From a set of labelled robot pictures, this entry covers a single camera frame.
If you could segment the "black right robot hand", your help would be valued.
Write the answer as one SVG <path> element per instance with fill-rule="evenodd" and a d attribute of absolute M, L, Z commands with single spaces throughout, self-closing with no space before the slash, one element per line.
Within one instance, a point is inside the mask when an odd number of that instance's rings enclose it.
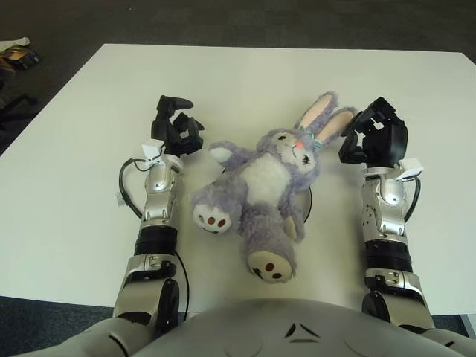
<path fill-rule="evenodd" d="M 418 160 L 405 158 L 408 129 L 383 97 L 355 115 L 341 136 L 338 155 L 344 164 L 388 168 L 385 175 L 397 181 L 410 181 L 423 171 Z"/>

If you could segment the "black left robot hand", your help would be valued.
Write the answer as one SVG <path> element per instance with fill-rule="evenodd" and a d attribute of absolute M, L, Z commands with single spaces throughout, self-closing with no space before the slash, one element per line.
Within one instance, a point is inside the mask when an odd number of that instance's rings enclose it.
<path fill-rule="evenodd" d="M 183 155 L 199 151 L 203 147 L 200 132 L 205 128 L 184 110 L 192 109 L 193 102 L 181 97 L 161 95 L 152 121 L 150 136 L 157 144 L 150 149 L 143 146 L 145 170 L 153 167 L 172 167 L 180 172 L 184 164 Z"/>

